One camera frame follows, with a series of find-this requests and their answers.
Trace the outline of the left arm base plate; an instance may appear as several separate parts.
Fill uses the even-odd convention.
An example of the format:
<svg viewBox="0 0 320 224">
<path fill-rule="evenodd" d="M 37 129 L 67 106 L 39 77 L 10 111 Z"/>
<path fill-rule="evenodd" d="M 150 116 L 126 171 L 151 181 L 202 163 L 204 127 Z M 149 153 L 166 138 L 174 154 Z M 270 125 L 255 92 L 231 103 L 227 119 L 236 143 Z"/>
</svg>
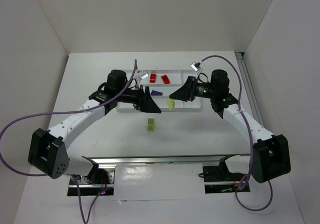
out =
<svg viewBox="0 0 320 224">
<path fill-rule="evenodd" d="M 94 179 L 76 175 L 81 196 L 96 196 L 101 192 L 101 196 L 113 196 L 115 181 L 115 166 L 102 166 L 98 169 L 98 173 Z"/>
</svg>

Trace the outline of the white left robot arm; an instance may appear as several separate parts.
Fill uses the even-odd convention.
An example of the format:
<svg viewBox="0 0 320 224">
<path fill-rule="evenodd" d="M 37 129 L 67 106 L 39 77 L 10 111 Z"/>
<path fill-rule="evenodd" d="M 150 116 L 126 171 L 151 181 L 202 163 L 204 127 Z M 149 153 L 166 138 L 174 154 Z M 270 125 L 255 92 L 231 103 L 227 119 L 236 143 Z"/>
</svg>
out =
<svg viewBox="0 0 320 224">
<path fill-rule="evenodd" d="M 106 82 L 93 92 L 80 108 L 60 124 L 32 134 L 28 162 L 52 179 L 60 176 L 80 175 L 93 182 L 104 171 L 88 157 L 72 159 L 67 150 L 75 139 L 93 123 L 105 117 L 119 102 L 130 103 L 144 113 L 161 113 L 151 97 L 148 87 L 127 87 L 126 72 L 112 70 Z"/>
</svg>

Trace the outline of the purple lego brick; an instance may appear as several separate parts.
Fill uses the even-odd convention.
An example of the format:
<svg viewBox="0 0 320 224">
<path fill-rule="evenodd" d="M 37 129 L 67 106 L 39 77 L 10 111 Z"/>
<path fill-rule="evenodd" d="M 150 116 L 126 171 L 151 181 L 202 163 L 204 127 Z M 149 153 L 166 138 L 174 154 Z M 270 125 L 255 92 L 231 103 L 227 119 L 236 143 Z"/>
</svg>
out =
<svg viewBox="0 0 320 224">
<path fill-rule="evenodd" d="M 162 93 L 162 92 L 159 92 L 159 91 L 152 90 L 152 91 L 151 91 L 151 95 L 152 95 L 152 96 L 162 96 L 163 93 Z"/>
</svg>

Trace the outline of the pale green curved lego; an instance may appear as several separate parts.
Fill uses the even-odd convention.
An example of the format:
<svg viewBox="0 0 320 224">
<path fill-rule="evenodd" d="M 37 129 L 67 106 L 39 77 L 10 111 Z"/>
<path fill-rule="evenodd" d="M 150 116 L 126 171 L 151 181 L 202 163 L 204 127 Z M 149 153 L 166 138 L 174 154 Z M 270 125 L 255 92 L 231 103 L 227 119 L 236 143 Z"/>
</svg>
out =
<svg viewBox="0 0 320 224">
<path fill-rule="evenodd" d="M 148 122 L 147 124 L 148 124 L 148 125 L 154 125 L 154 124 L 155 124 L 155 123 L 154 123 L 154 122 L 155 122 L 154 120 L 155 120 L 154 118 L 149 118 L 148 121 L 147 121 L 147 122 Z"/>
</svg>

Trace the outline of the red curved lego brick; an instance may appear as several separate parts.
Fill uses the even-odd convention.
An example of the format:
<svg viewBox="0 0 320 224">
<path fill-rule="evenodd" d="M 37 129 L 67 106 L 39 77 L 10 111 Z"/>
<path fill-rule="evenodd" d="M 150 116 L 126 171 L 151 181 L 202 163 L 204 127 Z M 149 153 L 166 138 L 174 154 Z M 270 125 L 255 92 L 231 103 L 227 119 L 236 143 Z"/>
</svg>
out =
<svg viewBox="0 0 320 224">
<path fill-rule="evenodd" d="M 170 83 L 170 80 L 169 80 L 167 75 L 162 75 L 161 79 L 162 79 L 164 84 L 169 84 Z"/>
</svg>

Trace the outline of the pale green square lego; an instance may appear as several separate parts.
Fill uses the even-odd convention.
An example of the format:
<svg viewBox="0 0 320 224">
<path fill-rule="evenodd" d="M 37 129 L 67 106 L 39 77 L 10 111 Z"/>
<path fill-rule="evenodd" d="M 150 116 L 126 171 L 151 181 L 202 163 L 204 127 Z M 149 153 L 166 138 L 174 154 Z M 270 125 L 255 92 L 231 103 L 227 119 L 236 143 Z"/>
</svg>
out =
<svg viewBox="0 0 320 224">
<path fill-rule="evenodd" d="M 154 132 L 155 131 L 155 126 L 152 124 L 147 125 L 147 132 Z"/>
</svg>

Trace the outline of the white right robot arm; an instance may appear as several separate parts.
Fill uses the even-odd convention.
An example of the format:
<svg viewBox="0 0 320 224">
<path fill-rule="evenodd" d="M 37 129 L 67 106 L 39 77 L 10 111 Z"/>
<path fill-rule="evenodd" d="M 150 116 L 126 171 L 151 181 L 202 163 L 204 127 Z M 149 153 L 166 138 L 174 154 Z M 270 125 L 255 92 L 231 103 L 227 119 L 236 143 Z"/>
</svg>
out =
<svg viewBox="0 0 320 224">
<path fill-rule="evenodd" d="M 260 125 L 242 107 L 229 89 L 230 80 L 224 70 L 214 70 L 209 83 L 201 83 L 189 76 L 186 82 L 170 98 L 184 102 L 197 97 L 210 100 L 219 117 L 231 124 L 250 144 L 250 155 L 230 155 L 222 158 L 219 168 L 226 173 L 241 173 L 264 183 L 290 173 L 291 160 L 288 140 L 275 135 Z"/>
</svg>

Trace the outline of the red lego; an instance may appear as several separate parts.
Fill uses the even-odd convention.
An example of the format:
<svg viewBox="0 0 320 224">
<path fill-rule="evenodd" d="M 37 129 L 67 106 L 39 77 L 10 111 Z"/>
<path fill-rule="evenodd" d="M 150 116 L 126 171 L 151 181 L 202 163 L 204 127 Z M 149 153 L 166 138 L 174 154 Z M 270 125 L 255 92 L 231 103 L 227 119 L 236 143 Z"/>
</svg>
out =
<svg viewBox="0 0 320 224">
<path fill-rule="evenodd" d="M 154 74 L 154 73 L 151 73 L 151 74 L 150 74 L 150 77 L 149 77 L 149 82 L 150 82 L 150 83 L 155 83 L 155 82 L 156 82 L 156 79 L 157 79 L 157 75 Z"/>
</svg>

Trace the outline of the pale green long lego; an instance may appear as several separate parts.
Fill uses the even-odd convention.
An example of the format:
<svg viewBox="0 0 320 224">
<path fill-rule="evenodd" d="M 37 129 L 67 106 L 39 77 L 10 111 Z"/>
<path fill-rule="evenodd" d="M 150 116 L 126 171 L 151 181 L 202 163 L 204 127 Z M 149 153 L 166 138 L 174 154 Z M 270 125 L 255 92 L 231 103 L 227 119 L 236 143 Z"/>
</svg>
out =
<svg viewBox="0 0 320 224">
<path fill-rule="evenodd" d="M 173 99 L 167 99 L 166 102 L 169 110 L 173 110 L 175 108 L 175 101 Z"/>
</svg>

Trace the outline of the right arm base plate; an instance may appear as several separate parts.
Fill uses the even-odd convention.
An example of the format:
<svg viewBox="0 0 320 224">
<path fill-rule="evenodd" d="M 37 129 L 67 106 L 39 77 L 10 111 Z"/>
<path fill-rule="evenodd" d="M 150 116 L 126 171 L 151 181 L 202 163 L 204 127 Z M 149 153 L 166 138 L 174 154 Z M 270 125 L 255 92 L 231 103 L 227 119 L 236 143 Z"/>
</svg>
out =
<svg viewBox="0 0 320 224">
<path fill-rule="evenodd" d="M 202 170 L 198 176 L 204 180 L 206 194 L 235 192 L 244 176 L 241 173 L 223 172 L 218 166 L 203 166 Z"/>
</svg>

